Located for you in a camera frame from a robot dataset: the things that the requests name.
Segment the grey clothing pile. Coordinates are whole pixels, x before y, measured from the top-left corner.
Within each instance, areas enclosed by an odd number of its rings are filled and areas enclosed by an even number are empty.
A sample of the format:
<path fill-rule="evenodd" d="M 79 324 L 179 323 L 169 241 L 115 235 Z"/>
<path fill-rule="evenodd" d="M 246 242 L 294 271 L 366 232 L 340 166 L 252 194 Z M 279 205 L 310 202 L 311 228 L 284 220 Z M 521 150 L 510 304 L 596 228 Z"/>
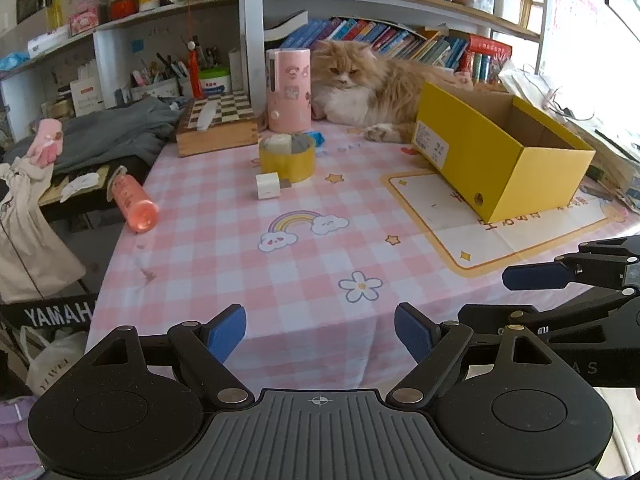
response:
<path fill-rule="evenodd" d="M 126 107 L 100 110 L 63 124 L 63 151 L 54 174 L 137 157 L 152 166 L 182 115 L 177 104 L 152 96 Z"/>

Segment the red tassel ornament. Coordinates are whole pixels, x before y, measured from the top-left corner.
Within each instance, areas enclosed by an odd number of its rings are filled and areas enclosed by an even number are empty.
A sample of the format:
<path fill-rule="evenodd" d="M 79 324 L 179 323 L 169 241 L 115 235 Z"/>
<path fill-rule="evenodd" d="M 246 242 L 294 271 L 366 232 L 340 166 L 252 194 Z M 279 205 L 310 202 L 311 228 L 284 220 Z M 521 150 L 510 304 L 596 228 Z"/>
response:
<path fill-rule="evenodd" d="M 190 40 L 186 47 L 189 51 L 189 74 L 192 94 L 194 99 L 203 99 L 204 92 L 200 83 L 200 66 L 198 65 L 198 52 L 196 52 L 195 42 Z"/>

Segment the blue cloth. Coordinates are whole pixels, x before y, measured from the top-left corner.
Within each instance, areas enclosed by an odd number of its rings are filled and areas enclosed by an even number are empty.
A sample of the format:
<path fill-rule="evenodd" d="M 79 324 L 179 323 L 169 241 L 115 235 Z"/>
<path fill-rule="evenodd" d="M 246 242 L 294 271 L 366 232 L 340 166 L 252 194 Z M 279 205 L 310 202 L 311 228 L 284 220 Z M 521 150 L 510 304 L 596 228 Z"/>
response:
<path fill-rule="evenodd" d="M 320 148 L 320 146 L 324 142 L 326 142 L 326 139 L 320 131 L 309 131 L 306 133 L 306 136 L 309 136 L 312 140 L 314 140 L 314 145 L 317 148 Z"/>

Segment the green lid white jar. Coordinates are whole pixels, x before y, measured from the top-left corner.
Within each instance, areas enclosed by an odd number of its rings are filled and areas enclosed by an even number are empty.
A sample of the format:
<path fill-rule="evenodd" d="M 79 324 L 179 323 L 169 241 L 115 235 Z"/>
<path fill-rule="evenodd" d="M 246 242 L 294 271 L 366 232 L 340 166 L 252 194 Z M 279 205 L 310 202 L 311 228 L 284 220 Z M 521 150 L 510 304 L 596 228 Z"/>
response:
<path fill-rule="evenodd" d="M 231 92 L 231 73 L 228 67 L 218 65 L 198 73 L 206 96 L 222 96 Z"/>

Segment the row of books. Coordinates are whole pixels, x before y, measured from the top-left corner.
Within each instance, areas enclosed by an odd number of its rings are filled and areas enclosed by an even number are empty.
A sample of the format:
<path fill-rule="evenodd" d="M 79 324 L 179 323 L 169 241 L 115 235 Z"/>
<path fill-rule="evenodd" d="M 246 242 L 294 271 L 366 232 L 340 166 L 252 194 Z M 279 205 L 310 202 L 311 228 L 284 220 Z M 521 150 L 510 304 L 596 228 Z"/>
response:
<path fill-rule="evenodd" d="M 326 39 L 364 42 L 390 58 L 440 67 L 469 75 L 473 82 L 488 84 L 498 80 L 512 58 L 512 47 L 508 44 L 446 25 L 413 29 L 392 22 L 340 16 L 295 25 L 277 45 L 285 49 L 311 49 Z"/>

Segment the beige tote bag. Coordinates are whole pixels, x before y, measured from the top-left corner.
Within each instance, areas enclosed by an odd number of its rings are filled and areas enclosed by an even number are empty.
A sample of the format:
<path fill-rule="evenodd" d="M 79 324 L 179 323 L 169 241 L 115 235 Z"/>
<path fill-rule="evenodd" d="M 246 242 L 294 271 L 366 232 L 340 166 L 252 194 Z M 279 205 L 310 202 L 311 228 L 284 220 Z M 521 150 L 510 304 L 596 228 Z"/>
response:
<path fill-rule="evenodd" d="M 1 183 L 8 188 L 1 201 L 1 300 L 6 304 L 47 298 L 86 274 L 39 207 L 52 170 L 21 157 L 1 165 Z"/>

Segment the white cube eraser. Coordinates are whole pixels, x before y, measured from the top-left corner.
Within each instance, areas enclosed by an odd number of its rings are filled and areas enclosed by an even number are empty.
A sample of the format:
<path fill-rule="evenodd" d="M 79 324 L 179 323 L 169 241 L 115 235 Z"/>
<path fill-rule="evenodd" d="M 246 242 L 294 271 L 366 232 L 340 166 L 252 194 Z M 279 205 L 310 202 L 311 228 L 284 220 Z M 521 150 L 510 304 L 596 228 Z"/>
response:
<path fill-rule="evenodd" d="M 293 138 L 288 133 L 273 133 L 262 141 L 262 148 L 269 153 L 289 155 L 292 153 Z"/>

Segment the pink checkered tablecloth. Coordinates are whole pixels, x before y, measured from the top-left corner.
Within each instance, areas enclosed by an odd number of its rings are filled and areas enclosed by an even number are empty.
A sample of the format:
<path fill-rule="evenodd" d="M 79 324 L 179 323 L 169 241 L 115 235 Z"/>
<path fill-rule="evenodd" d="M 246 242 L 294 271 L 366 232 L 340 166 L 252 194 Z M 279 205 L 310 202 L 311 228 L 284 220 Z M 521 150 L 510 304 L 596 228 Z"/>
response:
<path fill-rule="evenodd" d="M 376 386 L 410 365 L 394 332 L 401 302 L 434 321 L 466 304 L 548 310 L 580 287 L 511 292 L 504 268 L 639 229 L 624 206 L 585 193 L 486 223 L 412 148 L 321 132 L 312 177 L 273 200 L 257 195 L 256 148 L 181 157 L 165 146 L 144 185 L 160 220 L 119 237 L 90 341 L 119 325 L 162 334 L 240 304 L 247 331 L 229 366 L 251 389 Z"/>

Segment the pink bottle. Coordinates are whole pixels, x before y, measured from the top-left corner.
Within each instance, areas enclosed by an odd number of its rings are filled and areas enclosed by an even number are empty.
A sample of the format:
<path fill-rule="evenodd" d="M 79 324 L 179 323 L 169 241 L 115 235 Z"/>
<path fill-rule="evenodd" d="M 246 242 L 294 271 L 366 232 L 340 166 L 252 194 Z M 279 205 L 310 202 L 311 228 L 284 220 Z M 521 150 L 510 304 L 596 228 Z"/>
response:
<path fill-rule="evenodd" d="M 160 218 L 160 208 L 142 185 L 119 166 L 107 183 L 107 200 L 114 200 L 126 223 L 136 233 L 151 231 Z"/>

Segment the white shelf unit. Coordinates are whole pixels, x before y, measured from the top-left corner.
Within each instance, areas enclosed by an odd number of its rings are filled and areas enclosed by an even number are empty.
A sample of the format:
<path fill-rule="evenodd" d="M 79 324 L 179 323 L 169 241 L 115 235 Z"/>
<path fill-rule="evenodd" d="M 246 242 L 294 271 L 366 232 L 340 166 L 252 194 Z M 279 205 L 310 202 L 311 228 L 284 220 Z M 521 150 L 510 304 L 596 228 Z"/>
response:
<path fill-rule="evenodd" d="M 137 65 L 131 49 L 132 38 L 143 24 L 163 18 L 176 23 L 166 35 L 167 42 L 183 44 L 192 35 L 212 36 L 218 47 L 239 48 L 244 89 L 254 109 L 262 112 L 266 107 L 265 31 L 300 12 L 306 12 L 310 18 L 342 16 L 401 25 L 447 25 L 478 36 L 500 32 L 534 44 L 541 42 L 536 32 L 445 0 L 206 0 L 170 4 L 102 24 L 2 74 L 1 97 L 9 135 L 14 141 L 29 136 L 30 125 L 39 117 L 42 103 L 55 92 L 52 77 L 43 66 L 84 41 L 93 43 L 104 104 L 115 106 L 117 91 L 128 84 Z"/>

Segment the white charger plug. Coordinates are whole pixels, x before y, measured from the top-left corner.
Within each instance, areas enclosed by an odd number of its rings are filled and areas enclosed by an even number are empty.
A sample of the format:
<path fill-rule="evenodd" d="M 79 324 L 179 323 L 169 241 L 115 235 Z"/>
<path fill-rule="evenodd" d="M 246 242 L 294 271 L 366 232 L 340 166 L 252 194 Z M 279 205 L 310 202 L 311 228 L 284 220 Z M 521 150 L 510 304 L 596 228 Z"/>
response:
<path fill-rule="evenodd" d="M 284 188 L 289 188 L 291 182 L 288 179 L 281 178 L 277 172 L 268 172 L 268 174 L 258 174 L 255 177 L 256 190 L 258 200 L 271 200 L 281 196 Z"/>

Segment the yellow tape roll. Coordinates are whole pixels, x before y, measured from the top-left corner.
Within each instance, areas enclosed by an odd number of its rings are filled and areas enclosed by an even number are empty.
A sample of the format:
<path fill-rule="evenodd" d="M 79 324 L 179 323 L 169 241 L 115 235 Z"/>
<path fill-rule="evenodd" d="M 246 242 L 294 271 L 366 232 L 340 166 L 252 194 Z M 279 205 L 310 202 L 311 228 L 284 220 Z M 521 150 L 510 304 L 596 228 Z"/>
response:
<path fill-rule="evenodd" d="M 260 171 L 263 174 L 277 172 L 281 178 L 299 183 L 309 179 L 316 169 L 316 148 L 298 155 L 277 155 L 266 152 L 262 148 L 264 136 L 258 143 Z"/>

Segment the wooden chess box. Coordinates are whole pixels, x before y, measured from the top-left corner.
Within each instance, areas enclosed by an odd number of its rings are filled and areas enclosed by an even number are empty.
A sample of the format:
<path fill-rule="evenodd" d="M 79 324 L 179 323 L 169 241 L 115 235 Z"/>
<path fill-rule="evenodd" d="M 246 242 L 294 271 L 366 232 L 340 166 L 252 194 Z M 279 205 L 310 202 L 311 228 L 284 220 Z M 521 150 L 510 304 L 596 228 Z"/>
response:
<path fill-rule="evenodd" d="M 208 100 L 219 100 L 216 122 L 206 131 L 196 130 L 198 115 Z M 180 119 L 176 142 L 180 157 L 242 148 L 258 141 L 257 119 L 243 92 L 191 100 Z"/>

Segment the grey object in tape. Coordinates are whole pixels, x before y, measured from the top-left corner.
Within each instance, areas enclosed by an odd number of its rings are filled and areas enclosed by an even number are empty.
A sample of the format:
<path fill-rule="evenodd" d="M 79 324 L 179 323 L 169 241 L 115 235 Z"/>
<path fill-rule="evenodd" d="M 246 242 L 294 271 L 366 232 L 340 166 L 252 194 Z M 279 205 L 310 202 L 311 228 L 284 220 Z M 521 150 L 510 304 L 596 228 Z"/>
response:
<path fill-rule="evenodd" d="M 291 136 L 291 154 L 303 154 L 316 147 L 314 138 L 307 133 L 295 133 Z"/>

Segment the orange fluffy cat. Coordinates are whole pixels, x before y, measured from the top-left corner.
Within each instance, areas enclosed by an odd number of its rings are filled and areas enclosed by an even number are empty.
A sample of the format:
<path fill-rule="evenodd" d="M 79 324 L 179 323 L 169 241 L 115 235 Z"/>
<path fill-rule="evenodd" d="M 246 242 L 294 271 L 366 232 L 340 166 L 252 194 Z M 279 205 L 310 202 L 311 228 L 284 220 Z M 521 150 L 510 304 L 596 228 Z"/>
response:
<path fill-rule="evenodd" d="M 320 41 L 311 52 L 310 69 L 312 117 L 359 128 L 373 142 L 411 142 L 427 82 L 473 88 L 468 76 L 390 58 L 357 41 Z"/>

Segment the white pen holder cup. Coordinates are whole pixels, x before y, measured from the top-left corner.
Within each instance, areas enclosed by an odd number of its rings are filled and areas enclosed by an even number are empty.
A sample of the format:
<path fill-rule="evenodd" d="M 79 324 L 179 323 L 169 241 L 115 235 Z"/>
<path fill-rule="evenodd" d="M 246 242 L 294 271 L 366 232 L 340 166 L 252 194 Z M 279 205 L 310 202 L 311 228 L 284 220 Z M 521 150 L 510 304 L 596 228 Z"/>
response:
<path fill-rule="evenodd" d="M 155 84 L 132 88 L 131 96 L 134 102 L 140 101 L 147 96 L 152 96 L 157 99 L 178 98 L 180 96 L 180 89 L 178 81 L 176 81 L 175 78 L 172 78 L 156 82 Z"/>

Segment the pink sticker canister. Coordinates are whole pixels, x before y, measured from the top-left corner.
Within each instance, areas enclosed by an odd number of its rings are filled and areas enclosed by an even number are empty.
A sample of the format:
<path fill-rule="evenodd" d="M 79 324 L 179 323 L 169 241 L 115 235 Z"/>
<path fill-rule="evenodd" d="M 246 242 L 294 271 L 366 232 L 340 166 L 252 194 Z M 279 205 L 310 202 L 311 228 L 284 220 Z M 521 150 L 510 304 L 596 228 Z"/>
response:
<path fill-rule="evenodd" d="M 299 133 L 311 126 L 309 49 L 266 52 L 267 115 L 276 133 Z"/>

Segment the yellow cardboard box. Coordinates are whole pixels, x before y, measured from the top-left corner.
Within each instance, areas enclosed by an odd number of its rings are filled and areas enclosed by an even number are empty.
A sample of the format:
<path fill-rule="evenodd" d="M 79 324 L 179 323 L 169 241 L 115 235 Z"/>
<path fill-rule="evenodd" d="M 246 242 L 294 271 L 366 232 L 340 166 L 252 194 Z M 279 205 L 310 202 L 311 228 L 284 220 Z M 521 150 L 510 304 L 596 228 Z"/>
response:
<path fill-rule="evenodd" d="M 566 206 L 594 149 L 529 102 L 427 82 L 412 143 L 486 222 Z"/>

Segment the white plastic strip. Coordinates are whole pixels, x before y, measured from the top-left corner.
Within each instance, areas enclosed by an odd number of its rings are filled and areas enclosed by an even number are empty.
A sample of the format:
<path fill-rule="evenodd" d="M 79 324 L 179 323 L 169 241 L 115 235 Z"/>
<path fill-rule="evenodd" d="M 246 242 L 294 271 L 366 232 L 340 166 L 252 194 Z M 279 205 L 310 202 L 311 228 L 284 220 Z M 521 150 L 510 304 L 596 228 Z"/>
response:
<path fill-rule="evenodd" d="M 200 114 L 198 115 L 198 121 L 196 122 L 196 130 L 206 131 L 214 122 L 218 114 L 219 100 L 208 100 Z"/>

